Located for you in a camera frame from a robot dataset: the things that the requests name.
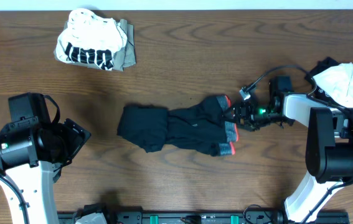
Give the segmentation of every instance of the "wood grain tabletop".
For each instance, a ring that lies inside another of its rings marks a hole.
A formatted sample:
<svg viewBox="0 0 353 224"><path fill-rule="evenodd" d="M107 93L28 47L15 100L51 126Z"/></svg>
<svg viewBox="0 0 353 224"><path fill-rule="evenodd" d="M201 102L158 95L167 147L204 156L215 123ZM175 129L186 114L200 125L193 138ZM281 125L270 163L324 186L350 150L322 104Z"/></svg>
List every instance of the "wood grain tabletop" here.
<svg viewBox="0 0 353 224"><path fill-rule="evenodd" d="M116 135L123 107L187 108L221 93L238 100L239 89L269 68L310 70L327 56L353 62L353 11L104 11L99 15L134 25L137 64L95 70L54 59L68 14L0 12L0 129L10 122L7 98L31 91L52 96L62 121L92 132L54 185L58 211L97 202L145 210L280 208L306 172L303 125L240 130L234 156L174 146L147 154ZM296 91L310 90L299 71L277 74L290 75ZM268 102L266 81L257 95ZM353 186L326 208L348 211L353 223ZM1 188L0 223L11 223Z"/></svg>

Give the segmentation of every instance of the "white background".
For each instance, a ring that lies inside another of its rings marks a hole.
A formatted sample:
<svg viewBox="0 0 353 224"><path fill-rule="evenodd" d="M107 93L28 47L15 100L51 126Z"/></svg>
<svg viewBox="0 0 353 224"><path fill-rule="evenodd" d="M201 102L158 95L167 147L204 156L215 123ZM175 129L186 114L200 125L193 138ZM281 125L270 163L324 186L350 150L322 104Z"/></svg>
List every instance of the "white background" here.
<svg viewBox="0 0 353 224"><path fill-rule="evenodd" d="M353 9L353 0L0 0L1 11Z"/></svg>

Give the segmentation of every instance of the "red trim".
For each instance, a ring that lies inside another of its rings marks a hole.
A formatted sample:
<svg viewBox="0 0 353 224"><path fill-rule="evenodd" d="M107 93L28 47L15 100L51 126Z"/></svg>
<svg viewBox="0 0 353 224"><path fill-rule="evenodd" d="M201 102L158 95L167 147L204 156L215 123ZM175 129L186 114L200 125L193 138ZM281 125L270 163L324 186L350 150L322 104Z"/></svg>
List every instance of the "red trim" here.
<svg viewBox="0 0 353 224"><path fill-rule="evenodd" d="M230 102L230 99L228 98L227 95L225 95L225 97L226 97L226 100L227 100L228 107L231 107L232 106L232 102ZM240 139L240 136L238 135L237 124L234 124L234 131L236 132L236 136L237 136L236 137L236 141L238 141Z"/></svg>
<svg viewBox="0 0 353 224"><path fill-rule="evenodd" d="M230 147L232 148L232 155L236 154L236 149L234 148L234 145L232 142L230 142Z"/></svg>

